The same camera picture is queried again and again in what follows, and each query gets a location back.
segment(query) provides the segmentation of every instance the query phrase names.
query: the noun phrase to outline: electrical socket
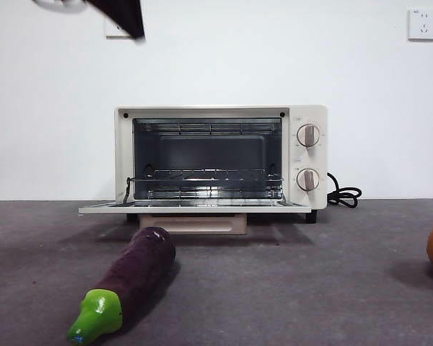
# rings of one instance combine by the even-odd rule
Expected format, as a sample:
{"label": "electrical socket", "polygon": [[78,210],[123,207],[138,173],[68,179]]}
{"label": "electrical socket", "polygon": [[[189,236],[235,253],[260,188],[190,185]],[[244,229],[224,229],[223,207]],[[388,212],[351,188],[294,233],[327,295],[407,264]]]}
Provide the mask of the electrical socket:
{"label": "electrical socket", "polygon": [[124,31],[120,25],[107,17],[104,18],[104,33],[106,38],[131,38],[131,36]]}
{"label": "electrical socket", "polygon": [[409,10],[409,40],[433,41],[433,9]]}

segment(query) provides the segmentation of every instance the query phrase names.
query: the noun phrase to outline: gray carpet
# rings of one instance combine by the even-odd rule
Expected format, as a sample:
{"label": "gray carpet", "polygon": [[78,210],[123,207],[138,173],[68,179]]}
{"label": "gray carpet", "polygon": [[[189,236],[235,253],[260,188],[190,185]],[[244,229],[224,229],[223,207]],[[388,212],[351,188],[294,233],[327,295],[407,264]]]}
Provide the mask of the gray carpet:
{"label": "gray carpet", "polygon": [[[125,247],[123,216],[0,202],[0,346],[65,345]],[[174,236],[177,264],[122,332],[93,345],[433,345],[433,200],[253,216],[247,236]]]}

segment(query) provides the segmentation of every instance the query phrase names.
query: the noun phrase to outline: toy eggplant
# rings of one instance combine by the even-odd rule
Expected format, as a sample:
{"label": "toy eggplant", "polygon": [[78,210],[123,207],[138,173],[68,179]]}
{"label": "toy eggplant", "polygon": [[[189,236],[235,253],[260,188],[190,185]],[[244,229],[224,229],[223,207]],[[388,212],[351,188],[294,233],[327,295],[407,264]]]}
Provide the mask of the toy eggplant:
{"label": "toy eggplant", "polygon": [[121,257],[86,294],[67,340],[73,345],[87,345],[101,334],[119,330],[174,260],[175,246],[166,230],[146,227],[136,232]]}

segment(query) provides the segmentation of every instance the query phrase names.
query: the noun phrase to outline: open oven door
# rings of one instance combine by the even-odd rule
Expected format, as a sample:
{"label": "open oven door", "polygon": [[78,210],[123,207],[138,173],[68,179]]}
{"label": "open oven door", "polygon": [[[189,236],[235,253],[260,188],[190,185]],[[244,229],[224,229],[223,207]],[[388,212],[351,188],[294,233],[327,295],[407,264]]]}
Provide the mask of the open oven door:
{"label": "open oven door", "polygon": [[273,200],[136,200],[91,205],[81,214],[128,213],[310,213],[311,207]]}

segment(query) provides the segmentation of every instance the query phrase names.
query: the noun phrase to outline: control knob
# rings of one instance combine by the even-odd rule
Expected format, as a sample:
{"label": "control knob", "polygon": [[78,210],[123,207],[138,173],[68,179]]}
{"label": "control knob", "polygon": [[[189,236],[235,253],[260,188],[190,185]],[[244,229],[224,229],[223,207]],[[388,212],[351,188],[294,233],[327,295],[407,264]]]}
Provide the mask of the control knob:
{"label": "control knob", "polygon": [[314,169],[303,169],[297,175],[297,184],[303,191],[313,191],[319,185],[319,174]]}
{"label": "control knob", "polygon": [[314,146],[319,141],[319,128],[314,124],[303,125],[297,131],[297,139],[306,148]]}

